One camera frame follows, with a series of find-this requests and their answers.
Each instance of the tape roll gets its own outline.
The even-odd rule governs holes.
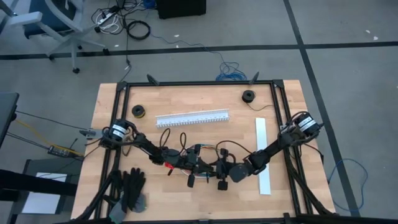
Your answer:
[[[251,103],[251,102],[253,102],[255,97],[256,97],[256,94],[253,91],[246,90],[246,91],[243,92],[242,100],[245,103]]]
[[[134,106],[131,112],[135,118],[142,118],[145,115],[145,109],[141,105]]]

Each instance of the wooden table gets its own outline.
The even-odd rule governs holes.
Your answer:
[[[291,113],[307,110],[300,82],[285,80],[284,85]],[[101,84],[92,128],[102,129],[109,126],[115,89],[115,83]],[[254,111],[242,101],[241,95],[247,89],[256,92],[256,99],[251,103],[253,108],[273,105],[269,85],[133,87],[130,89],[127,120],[135,123],[140,132],[145,133],[150,141],[158,145],[160,134],[164,129],[155,127],[155,116],[229,108],[229,121],[172,127],[167,146],[181,149],[179,136],[183,131],[187,134],[189,146],[197,143],[214,145],[229,139],[255,151],[257,149],[255,118],[266,119],[268,143],[276,140],[278,127],[272,106],[262,111]],[[123,105],[123,98],[122,93],[119,108]],[[138,104],[146,109],[146,115],[141,119],[136,119],[131,114],[131,108]],[[120,115],[121,109],[118,110],[117,118]],[[237,161],[241,161],[247,155],[247,152],[234,144],[226,143],[222,146],[233,153]],[[88,146],[86,154],[95,147],[96,144]],[[99,148],[83,163],[72,218],[84,211],[98,190],[104,152],[105,149]],[[202,149],[201,156],[206,162],[213,162],[216,158],[214,151],[207,149]],[[324,206],[334,212],[319,154],[307,146],[302,146],[302,162],[308,186]],[[168,168],[154,165],[147,154],[134,147],[128,157],[122,156],[119,166],[120,170],[130,170],[132,167],[140,167],[146,173],[147,181],[143,193],[147,198],[147,210],[143,213],[129,212],[125,220],[275,218],[282,217],[285,212],[294,216],[283,152],[275,155],[269,163],[271,195],[259,195],[258,176],[254,175],[240,183],[234,183],[228,178],[227,191],[217,190],[218,180],[215,178],[210,179],[209,184],[206,183],[206,179],[196,179],[194,188],[188,188],[185,174],[175,170],[171,176],[167,176]],[[305,212],[302,192],[299,186],[297,189],[302,211]],[[106,214],[106,207],[103,206],[103,217]]]

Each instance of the white plastic strip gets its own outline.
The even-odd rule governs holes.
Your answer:
[[[257,151],[267,147],[267,131],[265,118],[256,118]],[[271,181],[269,178],[269,166],[259,176],[259,190],[262,195],[271,194]]]
[[[156,127],[165,128],[171,126],[200,124],[200,123],[228,121],[228,120],[229,120],[229,109],[197,111],[190,113],[156,116]]]

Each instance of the black glove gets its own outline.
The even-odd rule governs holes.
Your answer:
[[[122,210],[127,211],[127,207],[132,209],[136,205],[141,190],[145,184],[146,179],[144,178],[143,172],[140,168],[132,168],[130,174],[126,171],[123,172],[123,199],[122,199]]]

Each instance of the black metal frame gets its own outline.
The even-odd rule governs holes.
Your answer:
[[[184,86],[184,85],[248,85],[249,81],[224,81],[224,82],[215,82],[215,81],[209,81],[209,82],[162,82],[160,83],[159,86]],[[277,117],[277,122],[280,127],[284,124],[282,121],[282,115],[280,112],[279,108],[279,101],[277,97],[277,89],[280,91],[281,97],[282,97],[282,103],[284,106],[285,110],[285,117],[286,119],[290,119],[290,110],[289,110],[289,104],[287,101],[286,97],[286,92],[285,92],[285,87],[283,84],[283,80],[258,80],[254,83],[254,85],[269,85],[271,89],[271,96],[272,100],[274,103],[274,108],[275,108],[275,114]],[[138,86],[154,86],[151,83],[118,83],[116,87],[116,94],[114,97],[114,104],[113,104],[113,110],[112,110],[112,115],[111,115],[111,124],[113,121],[116,119],[116,114],[118,112],[118,105],[121,97],[121,92],[124,90],[124,101],[123,101],[123,108],[122,108],[122,113],[121,113],[121,118],[126,119],[127,115],[127,106],[129,102],[129,92],[131,87],[138,87]],[[305,174],[303,171],[303,166],[302,166],[302,161],[301,158],[298,156],[298,149],[295,147],[293,148],[295,158],[296,158],[296,165],[298,168],[298,173],[300,174],[301,178],[305,182]],[[121,154],[121,148],[116,150],[116,155],[114,157],[114,164],[112,169],[118,169],[119,168],[119,161],[120,161],[120,154]],[[104,180],[106,179],[107,173],[108,173],[108,167],[109,167],[109,159],[111,156],[111,151],[107,149],[105,151],[105,157],[104,157],[104,163],[103,163],[103,169],[101,173],[101,181],[99,183],[99,186],[101,187]],[[284,159],[285,163],[287,164],[288,162],[291,162],[290,158],[290,152],[289,149],[284,150]],[[296,215],[302,214],[301,209],[300,209],[300,204],[299,204],[299,197],[297,195],[297,189],[295,185],[295,181],[293,177],[288,173],[289,177],[289,185],[290,185],[290,192],[292,194],[292,201],[294,205],[294,211]],[[114,186],[111,186],[111,195],[114,195],[115,189]],[[307,213],[312,214],[312,205],[306,195],[304,195],[305,199],[305,206],[307,209]],[[95,210],[95,218],[100,218],[101,214],[101,209],[102,209],[102,201],[98,203],[98,206]],[[111,210],[111,206],[108,205],[107,209],[107,214],[109,214]],[[259,222],[267,222],[267,223],[278,223],[278,222],[283,222],[283,218],[251,218],[251,219],[231,219],[231,220],[212,220],[212,223],[226,223],[226,222],[245,222],[245,223],[259,223]],[[175,221],[156,221],[156,222],[137,222],[137,223],[192,223],[192,222],[197,222],[197,220],[175,220]]]

